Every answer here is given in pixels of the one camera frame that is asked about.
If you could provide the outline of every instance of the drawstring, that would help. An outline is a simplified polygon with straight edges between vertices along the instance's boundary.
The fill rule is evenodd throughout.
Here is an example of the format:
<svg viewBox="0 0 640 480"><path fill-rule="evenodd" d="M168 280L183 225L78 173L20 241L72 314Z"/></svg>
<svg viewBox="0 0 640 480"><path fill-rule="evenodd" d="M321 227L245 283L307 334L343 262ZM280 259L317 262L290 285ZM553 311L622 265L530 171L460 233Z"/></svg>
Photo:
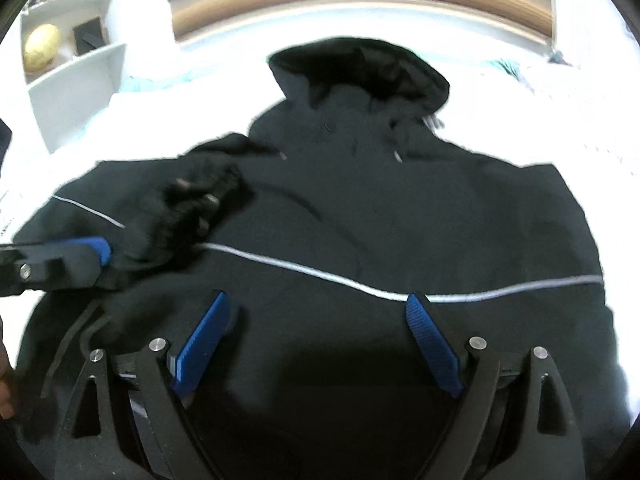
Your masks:
<svg viewBox="0 0 640 480"><path fill-rule="evenodd" d="M49 369L44 376L44 381L42 383L42 390L40 391L40 398L45 399L49 397L49 391L51 389L51 383L53 380L53 375L58 371L60 364L62 363L62 359L69 348L69 345L73 341L74 337L78 334L80 329L84 326L84 324L91 319L91 316L94 314L98 306L100 305L100 300L91 300L89 305L85 308L82 314L76 319L76 322L69 327L66 331L64 337L60 341L58 345L58 349L56 350L56 354L53 356L53 361L49 365Z"/></svg>
<svg viewBox="0 0 640 480"><path fill-rule="evenodd" d="M102 316L96 319L84 332L82 332L82 335L80 336L80 351L85 359L88 359L89 354L91 353L91 338L96 332L103 329L110 321L111 316L109 314L102 314Z"/></svg>

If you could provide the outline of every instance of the human hand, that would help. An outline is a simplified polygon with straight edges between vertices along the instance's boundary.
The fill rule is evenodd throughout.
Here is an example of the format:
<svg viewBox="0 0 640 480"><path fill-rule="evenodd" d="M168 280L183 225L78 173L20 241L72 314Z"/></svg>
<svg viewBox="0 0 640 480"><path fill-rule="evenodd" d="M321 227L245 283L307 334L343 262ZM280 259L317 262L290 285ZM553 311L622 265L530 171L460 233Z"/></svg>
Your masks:
<svg viewBox="0 0 640 480"><path fill-rule="evenodd" d="M6 348L2 344L2 318L0 318L0 416L11 418L14 416L15 395L12 384L14 370L9 364Z"/></svg>

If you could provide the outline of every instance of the blue gripper pad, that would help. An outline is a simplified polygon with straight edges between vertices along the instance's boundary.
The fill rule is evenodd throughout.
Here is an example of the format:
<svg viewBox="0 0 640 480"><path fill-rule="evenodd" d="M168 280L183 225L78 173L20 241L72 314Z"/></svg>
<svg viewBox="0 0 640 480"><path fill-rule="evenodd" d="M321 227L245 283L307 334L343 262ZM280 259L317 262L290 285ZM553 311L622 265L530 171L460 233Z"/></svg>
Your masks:
<svg viewBox="0 0 640 480"><path fill-rule="evenodd" d="M436 384L457 399L465 389L458 358L415 294L409 295L404 316Z"/></svg>
<svg viewBox="0 0 640 480"><path fill-rule="evenodd" d="M111 259L111 247L109 243L102 237L93 236L87 238L71 238L70 240L63 240L57 242L63 245L79 245L86 244L90 246L100 257L100 266L106 266Z"/></svg>
<svg viewBox="0 0 640 480"><path fill-rule="evenodd" d="M229 315L228 296L220 292L169 366L174 376L171 389L178 397L182 398L198 387L204 370L225 333Z"/></svg>

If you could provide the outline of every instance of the yellow ball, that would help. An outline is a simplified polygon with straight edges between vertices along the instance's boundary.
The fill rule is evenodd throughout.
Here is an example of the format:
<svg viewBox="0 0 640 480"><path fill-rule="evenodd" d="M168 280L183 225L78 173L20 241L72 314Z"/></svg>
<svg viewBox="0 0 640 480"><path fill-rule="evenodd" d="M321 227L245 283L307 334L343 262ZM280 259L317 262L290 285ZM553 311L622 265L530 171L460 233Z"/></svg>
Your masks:
<svg viewBox="0 0 640 480"><path fill-rule="evenodd" d="M55 25L35 28L24 43L24 70L34 74L45 69L56 57L62 36Z"/></svg>

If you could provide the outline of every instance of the metal screw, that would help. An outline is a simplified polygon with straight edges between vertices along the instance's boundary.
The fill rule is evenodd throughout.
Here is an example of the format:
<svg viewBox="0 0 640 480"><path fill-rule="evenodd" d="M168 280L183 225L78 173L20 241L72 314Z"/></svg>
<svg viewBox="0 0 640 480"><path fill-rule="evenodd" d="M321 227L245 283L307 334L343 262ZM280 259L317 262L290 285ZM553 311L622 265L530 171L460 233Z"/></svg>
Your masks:
<svg viewBox="0 0 640 480"><path fill-rule="evenodd" d="M166 346L166 341L161 337L155 338L151 343L149 343L149 349L152 352L159 352Z"/></svg>
<svg viewBox="0 0 640 480"><path fill-rule="evenodd" d="M533 355L535 355L538 359L546 359L549 357L549 352L546 351L546 348L542 348L542 346L536 346L533 349Z"/></svg>
<svg viewBox="0 0 640 480"><path fill-rule="evenodd" d="M24 264L20 267L20 277L23 281L27 281L31 277L31 266L28 264Z"/></svg>
<svg viewBox="0 0 640 480"><path fill-rule="evenodd" d="M102 359L104 357L104 350L101 349L97 349L97 350L93 350L90 354L89 354L89 359L94 362L97 363L100 359Z"/></svg>
<svg viewBox="0 0 640 480"><path fill-rule="evenodd" d="M486 341L480 336L473 336L469 340L469 346L475 350L484 350L486 348Z"/></svg>

